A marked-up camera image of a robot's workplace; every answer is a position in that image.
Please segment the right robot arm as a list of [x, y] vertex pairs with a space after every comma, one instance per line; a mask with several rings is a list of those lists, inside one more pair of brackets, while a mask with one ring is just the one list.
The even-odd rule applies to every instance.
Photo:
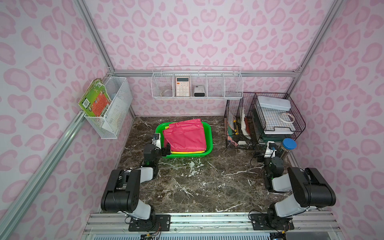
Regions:
[[288, 167], [284, 174], [284, 161], [279, 157], [265, 158], [263, 166], [265, 186], [269, 192], [292, 192], [286, 199], [270, 205], [267, 211], [269, 221], [335, 205], [336, 194], [318, 169]]

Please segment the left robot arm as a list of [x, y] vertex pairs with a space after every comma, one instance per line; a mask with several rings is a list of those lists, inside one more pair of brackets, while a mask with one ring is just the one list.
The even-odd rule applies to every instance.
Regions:
[[159, 173], [161, 157], [171, 154], [167, 144], [159, 148], [154, 144], [144, 147], [144, 160], [139, 168], [132, 170], [113, 170], [101, 199], [104, 212], [122, 212], [138, 221], [155, 222], [155, 210], [140, 200], [141, 183], [154, 180]]

